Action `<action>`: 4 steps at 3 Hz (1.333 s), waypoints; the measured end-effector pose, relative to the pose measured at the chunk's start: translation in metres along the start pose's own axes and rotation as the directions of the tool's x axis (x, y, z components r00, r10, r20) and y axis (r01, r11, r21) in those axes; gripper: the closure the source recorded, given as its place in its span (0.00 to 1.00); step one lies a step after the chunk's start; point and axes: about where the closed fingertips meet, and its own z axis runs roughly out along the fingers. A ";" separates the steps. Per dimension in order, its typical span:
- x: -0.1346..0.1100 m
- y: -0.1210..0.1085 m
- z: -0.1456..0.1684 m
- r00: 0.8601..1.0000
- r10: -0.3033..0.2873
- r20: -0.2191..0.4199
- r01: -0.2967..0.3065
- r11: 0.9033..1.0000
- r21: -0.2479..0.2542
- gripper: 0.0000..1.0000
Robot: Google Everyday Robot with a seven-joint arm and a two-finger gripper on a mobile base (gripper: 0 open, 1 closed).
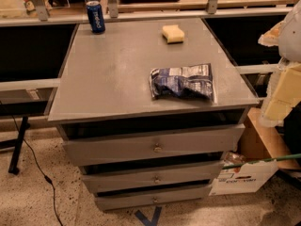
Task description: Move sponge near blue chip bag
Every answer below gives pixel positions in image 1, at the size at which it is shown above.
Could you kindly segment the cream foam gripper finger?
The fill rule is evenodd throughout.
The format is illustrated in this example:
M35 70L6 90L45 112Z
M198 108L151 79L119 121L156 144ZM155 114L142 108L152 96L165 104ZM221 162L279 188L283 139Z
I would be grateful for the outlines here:
M272 73L263 100L260 124L275 127L301 102L301 64L278 66Z

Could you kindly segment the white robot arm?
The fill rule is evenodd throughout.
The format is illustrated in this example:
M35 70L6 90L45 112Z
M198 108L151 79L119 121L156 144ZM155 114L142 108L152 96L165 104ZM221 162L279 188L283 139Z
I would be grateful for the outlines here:
M274 127L301 102L301 1L281 22L262 34L258 43L277 46L280 55L269 79L260 115L262 126Z

